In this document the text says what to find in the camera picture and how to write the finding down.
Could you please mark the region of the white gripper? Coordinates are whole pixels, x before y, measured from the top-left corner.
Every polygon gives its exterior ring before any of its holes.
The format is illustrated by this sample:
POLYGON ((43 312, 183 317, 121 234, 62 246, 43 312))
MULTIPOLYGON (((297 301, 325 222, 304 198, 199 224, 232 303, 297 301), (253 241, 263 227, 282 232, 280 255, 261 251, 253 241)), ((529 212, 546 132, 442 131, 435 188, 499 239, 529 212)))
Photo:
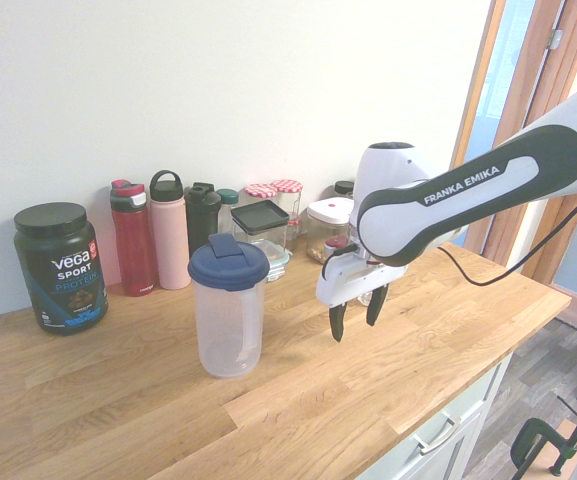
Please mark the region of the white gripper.
POLYGON ((374 326, 386 301, 388 284, 401 278, 407 268, 369 261, 354 243, 335 250, 322 267, 316 287, 316 297, 330 308, 329 322, 334 340, 340 342, 343 338, 346 302, 372 291, 366 322, 374 326))

